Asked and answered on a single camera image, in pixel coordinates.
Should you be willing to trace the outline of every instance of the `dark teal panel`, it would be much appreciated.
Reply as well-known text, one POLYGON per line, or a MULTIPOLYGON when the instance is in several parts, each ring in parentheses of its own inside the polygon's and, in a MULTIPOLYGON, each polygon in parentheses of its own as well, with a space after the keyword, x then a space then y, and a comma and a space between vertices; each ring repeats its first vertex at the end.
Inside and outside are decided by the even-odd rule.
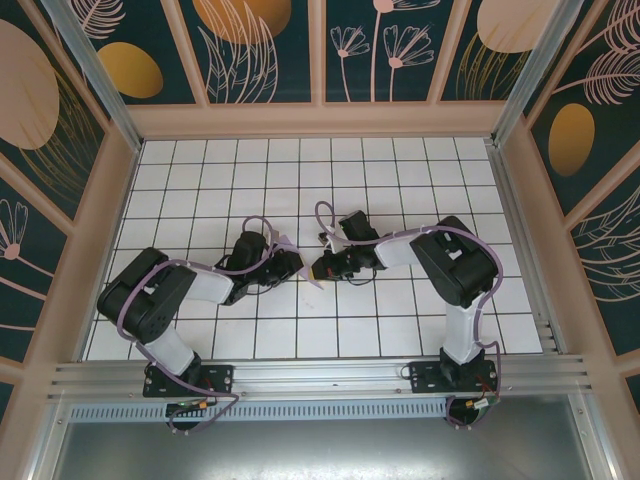
MULTIPOLYGON (((0 324, 35 328, 67 237, 2 179, 0 223, 0 324)), ((0 325, 0 356, 22 362, 32 334, 0 325)))
POLYGON ((618 355, 640 348, 640 169, 572 231, 618 355))
MULTIPOLYGON (((205 85, 207 84, 207 78, 211 78, 210 86, 212 86, 212 88, 215 78, 220 78, 221 83, 224 83, 222 80, 222 70, 217 70, 218 75, 212 73, 210 76, 209 74, 209 49, 207 48, 207 41, 204 39, 199 28, 201 28, 212 41, 216 39, 216 35, 208 29, 198 16, 193 6, 193 0, 180 0, 180 7, 182 8, 193 50, 198 60, 203 83, 205 85)), ((220 11, 218 15, 224 17, 226 13, 220 11)), ((252 61, 253 66, 249 70, 251 73, 247 74, 247 62, 240 62, 236 64, 235 68, 231 68, 233 64, 231 61, 233 45, 220 38, 216 51, 219 53, 220 58, 223 59, 221 63, 226 65, 226 69, 229 72, 232 70, 236 72, 236 81, 229 82, 233 85, 230 89, 223 88, 218 90, 215 88, 216 91, 224 92, 219 95, 219 98, 216 98, 216 95, 209 90, 209 101, 211 103, 234 103, 240 100, 240 103, 266 103, 269 102, 273 93, 271 103, 310 102, 311 74, 307 0, 291 0, 291 17, 289 23, 282 32, 273 38, 273 45, 275 55, 271 55, 269 58, 272 62, 271 65, 275 64, 273 62, 277 62, 278 71, 275 92, 273 92, 271 88, 261 89, 261 84, 258 82, 249 83, 248 88, 243 88, 246 82, 241 80, 247 78, 247 75, 252 80, 257 79, 258 77, 256 75, 260 72, 261 66, 264 65, 265 68, 267 68, 268 63, 255 62, 255 59, 258 57, 252 54, 254 60, 252 61)), ((246 54, 246 50, 245 46, 241 46, 240 49, 237 50, 239 53, 236 58, 243 57, 243 55, 246 54)), ((270 82, 273 81, 275 81, 275 75, 272 74, 265 83, 270 84, 270 82)))
POLYGON ((484 47, 478 34, 478 10, 473 0, 441 100, 506 100, 529 52, 495 53, 484 47))
MULTIPOLYGON (((604 177, 611 168, 640 140, 638 124, 640 122, 640 88, 629 89, 627 97, 615 96, 619 104, 606 104, 602 98, 587 98, 584 80, 594 62, 612 49, 599 36, 606 28, 610 12, 616 2, 610 2, 588 35, 588 39, 597 39, 584 50, 577 53, 565 75, 558 83, 555 93, 536 119, 531 133, 540 151, 544 165, 549 173, 562 211, 567 214, 580 200, 604 177), (549 154, 549 136, 558 113, 569 104, 578 104, 589 110, 595 123, 595 139, 589 156, 582 167, 571 176, 558 174, 551 166, 549 154)), ((640 31, 637 22, 635 28, 640 31)), ((636 58, 638 51, 632 52, 636 58)), ((583 132, 568 133, 572 138, 580 138, 583 132)))
POLYGON ((540 79, 540 82, 538 83, 538 86, 536 87, 535 91, 531 95, 531 98, 529 99, 529 102, 524 107, 524 115, 525 115, 525 117, 529 116, 529 112, 531 111, 533 106, 538 101, 538 98, 540 97, 540 94, 542 93, 542 90, 544 90, 544 87, 546 86, 547 79, 551 76, 551 73, 553 73, 553 71, 558 66, 558 63, 560 62, 560 59, 564 55, 564 52, 567 50, 567 47, 571 43, 571 40, 573 40, 573 37, 576 34, 576 31, 580 28, 580 25, 582 24, 582 21, 584 20, 584 17, 589 12, 589 9, 591 8, 591 5, 593 5, 593 0, 584 0, 584 3, 582 4, 582 7, 580 8, 580 12, 578 13, 578 16, 576 17, 575 22, 573 22, 573 26, 571 27, 571 30, 569 30, 569 33, 567 34, 567 36, 564 39, 564 42, 562 42, 562 45, 560 45, 560 48, 558 49, 558 53, 556 53, 556 56, 553 58, 553 61, 549 65, 549 68, 547 68, 547 71, 545 72, 544 76, 540 79))
POLYGON ((627 377, 627 386, 629 387, 629 391, 631 392, 633 403, 636 404, 638 414, 640 414, 640 375, 627 377))
MULTIPOLYGON (((393 75, 393 101, 424 101, 429 94, 429 87, 433 72, 438 61, 442 39, 447 28, 452 2, 443 1, 440 4, 429 7, 430 1, 416 1, 413 4, 422 5, 425 8, 419 10, 395 10, 380 15, 378 29, 378 44, 375 58, 375 99, 379 102, 388 102, 391 99, 391 72, 389 54, 403 54, 404 47, 414 37, 419 37, 420 30, 427 28, 427 40, 421 37, 413 43, 402 56, 412 56, 417 65, 402 66, 394 71, 393 75), (405 41, 395 47, 395 39, 400 40, 405 33, 405 41)), ((327 31, 325 35, 327 52, 327 101, 346 102, 346 81, 349 98, 353 102, 371 101, 371 62, 373 56, 373 39, 377 10, 372 2, 345 2, 343 0, 328 0, 327 2, 327 31), (352 35, 347 28, 361 28, 362 33, 351 41, 352 35), (337 40, 338 47, 346 47, 354 54, 344 58, 338 55, 336 45, 332 40, 339 35, 342 42, 337 40)))
POLYGON ((11 397, 12 391, 13 385, 0 382, 0 425, 2 425, 2 418, 4 417, 4 412, 7 410, 7 405, 9 405, 9 398, 11 397))
POLYGON ((73 219, 104 131, 18 3, 0 4, 0 19, 18 27, 44 51, 58 74, 61 98, 58 124, 43 147, 21 150, 0 138, 0 153, 73 219))

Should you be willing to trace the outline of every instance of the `floral wallpaper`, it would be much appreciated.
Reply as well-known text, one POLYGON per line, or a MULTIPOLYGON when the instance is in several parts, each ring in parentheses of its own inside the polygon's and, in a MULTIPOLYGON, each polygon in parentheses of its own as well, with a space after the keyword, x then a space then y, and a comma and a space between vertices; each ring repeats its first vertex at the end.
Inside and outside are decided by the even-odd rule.
POLYGON ((67 237, 0 179, 0 356, 22 362, 67 237))
POLYGON ((450 1, 327 1, 326 101, 424 101, 450 1))

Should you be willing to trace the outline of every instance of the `black grid line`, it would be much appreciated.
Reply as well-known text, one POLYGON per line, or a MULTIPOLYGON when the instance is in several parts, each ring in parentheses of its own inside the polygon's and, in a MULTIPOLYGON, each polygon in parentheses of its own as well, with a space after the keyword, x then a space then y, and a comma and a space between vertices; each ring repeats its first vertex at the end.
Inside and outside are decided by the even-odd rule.
MULTIPOLYGON (((269 179, 269 162, 267 161, 269 158, 269 148, 271 147, 271 139, 267 140, 267 158, 265 158, 264 160, 264 195, 262 196, 262 216, 265 216, 265 212, 267 210, 267 181, 269 179)), ((262 232, 262 234, 264 235, 264 224, 262 224, 260 231, 262 232)), ((276 239, 275 238, 271 238, 271 235, 269 236, 269 242, 273 243, 276 239)), ((260 312, 260 295, 256 295, 256 329, 255 332, 253 334, 253 358, 256 358, 256 349, 258 348, 258 318, 259 318, 259 312, 260 312)))
MULTIPOLYGON (((466 180, 466 178, 464 176, 464 171, 462 170, 462 161, 460 160, 460 154, 458 153, 458 144, 456 143, 455 139, 453 141, 453 145, 455 146, 456 155, 458 156, 458 168, 460 168, 460 172, 462 173, 462 181, 464 182, 464 191, 467 194, 467 202, 469 203, 469 211, 471 212, 471 221, 473 222, 473 226, 475 228, 475 231, 477 232, 478 231, 478 225, 476 224, 476 219, 475 219, 475 216, 473 214, 473 206, 471 205, 471 199, 469 198, 469 188, 467 187, 467 180, 466 180)), ((502 336, 502 328, 500 327, 500 318, 498 317, 498 310, 496 309, 496 302, 494 301, 493 296, 491 297, 490 300, 491 300, 491 304, 493 305, 493 311, 496 314, 496 323, 498 324, 498 333, 500 334, 500 342, 502 343, 502 352, 504 352, 505 351, 505 348, 504 348, 504 337, 502 336)))
MULTIPOLYGON (((335 213, 336 210, 336 196, 334 194, 334 187, 333 187, 333 138, 329 139, 329 165, 331 165, 331 205, 333 206, 333 210, 335 213)), ((336 303, 336 357, 340 358, 340 317, 338 316, 338 283, 334 282, 333 285, 333 293, 335 296, 335 303, 336 303)))
MULTIPOLYGON (((300 172, 302 169, 300 168, 300 155, 302 152, 302 139, 298 139, 298 229, 296 233, 296 245, 300 244, 300 176, 302 173, 300 172)), ((300 285, 296 284, 296 348, 295 348, 295 358, 298 358, 298 302, 300 301, 300 285)))
MULTIPOLYGON (((366 171, 366 164, 364 163, 364 142, 362 140, 362 138, 360 139, 360 148, 362 150, 362 170, 363 170, 363 175, 364 175, 364 195, 365 195, 365 200, 367 201, 367 217, 369 217, 369 189, 367 188, 367 171, 366 171)), ((380 356, 382 356, 382 339, 380 338, 380 311, 378 310, 378 293, 377 293, 377 284, 376 284, 376 279, 373 279, 373 301, 375 302, 375 306, 376 306, 376 328, 378 329, 378 353, 380 356)), ((336 286, 336 305, 338 303, 338 292, 337 292, 337 286, 336 286)))
MULTIPOLYGON (((238 159, 238 142, 236 140, 236 152, 234 154, 234 162, 233 162, 233 172, 231 172, 231 195, 229 196, 229 216, 227 217, 227 226, 224 231, 224 249, 222 254, 225 255, 227 253, 227 237, 229 236, 229 221, 231 220, 231 201, 233 200, 233 182, 236 178, 236 160, 238 159)), ((214 358, 213 352, 216 347, 216 334, 218 333, 218 317, 220 313, 220 306, 216 309, 216 328, 213 331, 213 343, 211 344, 211 358, 214 358)))
MULTIPOLYGON (((404 214, 404 202, 402 200, 402 186, 400 185, 400 172, 398 170, 398 159, 396 158, 396 146, 393 142, 391 142, 391 148, 393 150, 393 158, 396 164, 396 177, 398 178, 398 190, 400 191, 400 208, 402 209, 402 226, 405 230, 407 230, 407 216, 404 214)), ((420 341, 420 354, 424 355, 424 348, 422 346, 422 332, 420 331, 420 317, 418 315, 418 298, 416 297, 416 283, 413 278, 413 268, 409 266, 409 275, 411 277, 411 291, 413 292, 413 306, 416 309, 416 324, 418 325, 418 340, 420 341)))

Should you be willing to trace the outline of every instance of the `purple cable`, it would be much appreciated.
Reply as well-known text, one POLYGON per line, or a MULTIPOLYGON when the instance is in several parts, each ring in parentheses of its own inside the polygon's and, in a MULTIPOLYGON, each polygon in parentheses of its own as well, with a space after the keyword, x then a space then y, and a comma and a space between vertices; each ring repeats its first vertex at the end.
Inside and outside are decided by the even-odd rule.
MULTIPOLYGON (((418 233, 449 232, 449 233, 454 233, 456 235, 460 235, 461 237, 468 238, 469 240, 472 240, 473 242, 478 244, 491 257, 491 259, 495 262, 496 267, 498 268, 498 278, 496 280, 496 283, 491 288, 491 290, 489 290, 480 299, 480 302, 478 302, 478 306, 476 307, 476 313, 475 313, 475 316, 473 317, 473 340, 475 341, 476 345, 478 345, 481 348, 484 348, 484 349, 493 348, 493 347, 496 348, 496 373, 498 375, 498 383, 496 385, 496 395, 499 395, 500 386, 502 384, 502 361, 500 359, 500 344, 497 341, 493 341, 489 344, 484 344, 480 341, 480 316, 482 315, 482 307, 484 306, 485 303, 489 301, 489 299, 493 296, 493 294, 496 293, 498 288, 500 288, 500 285, 502 284, 502 279, 504 278, 504 269, 502 268, 502 262, 500 262, 500 258, 498 258, 498 254, 487 243, 480 240, 478 237, 476 237, 472 233, 465 232, 464 230, 459 230, 453 227, 444 227, 441 225, 413 228, 411 230, 405 230, 398 233, 394 232, 390 235, 385 235, 384 237, 378 238, 376 240, 365 240, 365 241, 347 240, 345 238, 341 238, 335 235, 334 233, 332 233, 325 226, 325 224, 322 223, 322 216, 320 215, 320 207, 323 205, 329 209, 329 212, 331 213, 330 226, 335 229, 336 213, 333 208, 333 205, 331 205, 329 202, 325 202, 324 200, 321 200, 318 203, 316 203, 316 207, 315 207, 316 221, 320 225, 320 228, 322 229, 322 231, 327 234, 327 237, 337 242, 341 242, 347 245, 375 245, 375 244, 384 242, 385 240, 390 240, 392 238, 408 237, 408 236, 416 235, 418 233)), ((453 395, 447 399, 447 405, 445 409, 445 412, 446 412, 445 419, 447 423, 449 423, 449 425, 451 426, 460 426, 460 425, 463 425, 462 422, 459 422, 455 418, 451 417, 451 415, 449 414, 451 404, 453 403, 455 398, 456 398, 455 395, 453 395)), ((476 422, 476 424, 479 423, 484 417, 486 417, 486 415, 481 417, 476 422)))
POLYGON ((131 293, 129 294, 129 296, 127 297, 127 299, 125 300, 122 309, 120 310, 120 314, 118 315, 118 320, 116 322, 116 329, 118 331, 118 335, 120 335, 122 338, 124 338, 125 340, 128 340, 130 342, 132 342, 136 348, 140 351, 140 353, 142 353, 142 355, 144 355, 150 362, 152 365, 156 366, 162 373, 164 373, 168 378, 170 378, 173 382, 177 383, 178 385, 180 385, 181 387, 187 388, 195 393, 199 393, 204 395, 205 397, 215 397, 215 398, 232 398, 233 400, 231 401, 231 403, 229 403, 229 405, 225 406, 224 408, 222 408, 222 410, 220 410, 216 415, 214 415, 212 418, 210 418, 209 420, 205 421, 205 422, 200 422, 198 425, 196 425, 195 427, 193 427, 191 430, 187 430, 187 431, 182 431, 182 430, 178 430, 174 424, 173 424, 173 420, 176 417, 176 415, 188 410, 188 409, 179 409, 176 410, 173 415, 171 415, 171 417, 169 418, 169 426, 172 429, 172 432, 178 433, 181 432, 181 434, 183 435, 188 435, 189 432, 193 432, 196 433, 199 430, 203 430, 204 428, 208 427, 209 425, 211 425, 213 422, 215 422, 218 418, 220 418, 222 415, 224 415, 231 407, 233 407, 236 403, 238 403, 238 400, 240 400, 240 397, 238 395, 236 395, 235 393, 220 393, 220 392, 213 392, 213 391, 209 391, 209 390, 204 390, 202 388, 198 388, 195 387, 187 382, 182 381, 180 378, 178 378, 176 375, 174 375, 173 373, 171 373, 169 370, 167 370, 164 365, 162 365, 161 363, 158 362, 158 359, 155 358, 146 348, 144 348, 143 345, 141 345, 135 337, 129 335, 128 333, 125 332, 124 328, 123 328, 123 323, 124 323, 124 318, 127 315, 127 312, 129 311, 129 308, 131 307, 131 304, 133 303, 133 300, 135 299, 136 295, 138 295, 138 293, 140 293, 142 291, 142 289, 144 288, 144 286, 149 282, 149 280, 151 280, 158 272, 160 272, 161 270, 171 266, 171 265, 182 265, 182 266, 195 266, 196 268, 199 268, 201 270, 210 270, 210 271, 215 271, 217 273, 221 273, 224 275, 243 275, 245 273, 249 273, 252 272, 254 270, 256 270, 257 268, 259 268, 264 262, 266 262, 269 257, 271 256, 271 253, 273 252, 274 246, 275 246, 275 238, 274 238, 274 230, 273 227, 271 226, 271 223, 269 223, 269 221, 264 218, 261 217, 259 215, 253 215, 250 217, 245 218, 244 222, 242 223, 242 231, 245 231, 245 226, 247 225, 247 223, 251 220, 254 219, 258 219, 261 220, 266 226, 267 229, 269 230, 269 248, 267 249, 267 252, 265 253, 264 257, 257 262, 255 265, 252 265, 251 267, 245 268, 244 270, 234 270, 234 271, 230 271, 230 270, 222 270, 219 268, 215 268, 212 267, 210 265, 205 265, 202 263, 197 263, 197 262, 188 262, 186 260, 167 260, 166 262, 160 263, 158 265, 156 265, 153 269, 151 269, 151 271, 149 273, 147 273, 142 280, 140 280, 140 282, 138 282, 138 284, 133 288, 133 290, 131 291, 131 293))

